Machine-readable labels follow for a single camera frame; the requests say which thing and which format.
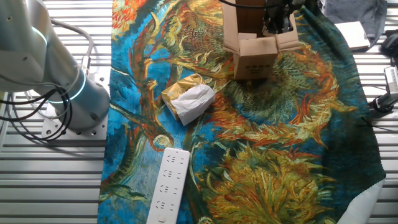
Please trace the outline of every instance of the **white tissue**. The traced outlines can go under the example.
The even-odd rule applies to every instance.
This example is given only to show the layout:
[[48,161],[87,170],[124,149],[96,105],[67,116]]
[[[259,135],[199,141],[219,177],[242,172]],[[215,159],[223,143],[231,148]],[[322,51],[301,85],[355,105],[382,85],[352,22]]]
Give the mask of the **white tissue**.
[[215,100],[216,93],[207,85],[195,85],[171,101],[178,117],[185,126],[199,117]]

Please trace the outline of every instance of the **aluminum slatted table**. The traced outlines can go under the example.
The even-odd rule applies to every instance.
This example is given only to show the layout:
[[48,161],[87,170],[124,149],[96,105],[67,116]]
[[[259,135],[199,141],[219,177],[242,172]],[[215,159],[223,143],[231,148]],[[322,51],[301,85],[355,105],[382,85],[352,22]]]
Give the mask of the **aluminum slatted table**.
[[[398,0],[388,1],[386,30],[398,29]],[[93,36],[96,47],[91,55],[91,77],[107,86],[112,1],[52,0],[45,4],[54,19],[81,27]],[[61,27],[55,31],[80,61],[88,46],[85,38]],[[383,69],[389,66],[389,58],[379,53],[385,38],[382,36],[367,53],[354,55],[368,101],[385,92],[375,88],[386,84]],[[18,94],[16,100],[23,101],[24,95]],[[32,108],[18,106],[18,111],[23,116]],[[40,134],[43,121],[37,114],[24,124]],[[398,223],[398,110],[375,119],[374,124],[392,131],[374,128],[387,180],[368,223]],[[0,223],[96,223],[105,140],[41,147],[17,134],[10,124],[0,134],[0,145],[2,140]]]

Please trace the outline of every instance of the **box flap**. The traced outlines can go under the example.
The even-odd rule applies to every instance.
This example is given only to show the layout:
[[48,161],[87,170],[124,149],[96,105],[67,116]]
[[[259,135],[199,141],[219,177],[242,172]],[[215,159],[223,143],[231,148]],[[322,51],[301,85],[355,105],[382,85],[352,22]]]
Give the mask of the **box flap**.
[[223,3],[224,21],[224,50],[239,54],[238,20],[236,8]]
[[275,37],[240,40],[240,56],[278,54]]
[[289,19],[292,23],[293,31],[276,35],[279,52],[297,50],[300,48],[299,36],[297,33],[297,26],[294,14],[291,14]]

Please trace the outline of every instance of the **van gogh sunflower print cloth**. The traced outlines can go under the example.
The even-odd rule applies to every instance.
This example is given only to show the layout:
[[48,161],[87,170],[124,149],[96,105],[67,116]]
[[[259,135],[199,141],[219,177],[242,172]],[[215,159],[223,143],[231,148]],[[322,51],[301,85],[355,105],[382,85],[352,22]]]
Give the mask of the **van gogh sunflower print cloth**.
[[[336,223],[385,178],[343,37],[305,7],[295,19],[300,49],[236,82],[218,1],[114,0],[98,223],[146,223],[165,147],[191,153],[178,224]],[[216,100],[182,126],[160,92],[193,73]]]

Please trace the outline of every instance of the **white power strip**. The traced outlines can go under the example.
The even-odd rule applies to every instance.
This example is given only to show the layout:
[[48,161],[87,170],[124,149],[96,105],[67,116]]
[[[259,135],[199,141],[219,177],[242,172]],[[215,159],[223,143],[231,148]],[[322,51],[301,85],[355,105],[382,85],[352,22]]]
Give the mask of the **white power strip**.
[[190,154],[180,149],[166,148],[150,204],[147,224],[175,224]]

